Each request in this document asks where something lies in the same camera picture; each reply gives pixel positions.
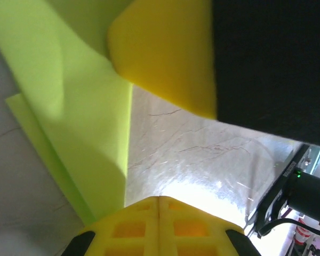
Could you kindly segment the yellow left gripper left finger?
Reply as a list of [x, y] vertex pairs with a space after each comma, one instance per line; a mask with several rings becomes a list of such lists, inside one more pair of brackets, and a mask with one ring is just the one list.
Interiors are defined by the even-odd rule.
[[61, 256], [159, 256], [159, 198], [145, 198], [86, 226]]

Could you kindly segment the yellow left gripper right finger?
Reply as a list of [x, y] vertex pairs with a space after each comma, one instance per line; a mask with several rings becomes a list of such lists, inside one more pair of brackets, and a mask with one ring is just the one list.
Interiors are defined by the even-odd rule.
[[172, 197], [159, 197], [159, 256], [261, 256], [243, 228]]

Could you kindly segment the lime green paper sheet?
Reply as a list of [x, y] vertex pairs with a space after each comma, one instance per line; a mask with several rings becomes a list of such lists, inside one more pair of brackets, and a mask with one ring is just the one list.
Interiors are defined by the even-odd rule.
[[124, 206], [132, 86], [106, 35], [132, 0], [0, 0], [0, 52], [20, 92], [7, 99], [85, 224]]

